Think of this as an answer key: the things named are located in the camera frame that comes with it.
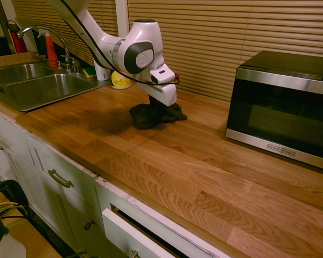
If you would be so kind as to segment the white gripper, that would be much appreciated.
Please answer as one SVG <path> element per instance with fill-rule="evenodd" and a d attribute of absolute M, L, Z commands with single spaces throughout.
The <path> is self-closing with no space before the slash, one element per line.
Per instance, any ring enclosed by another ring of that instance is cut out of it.
<path fill-rule="evenodd" d="M 177 101 L 177 88 L 175 83 L 137 82 L 140 89 L 149 94 L 151 106 L 158 106 L 159 102 L 171 106 Z"/>

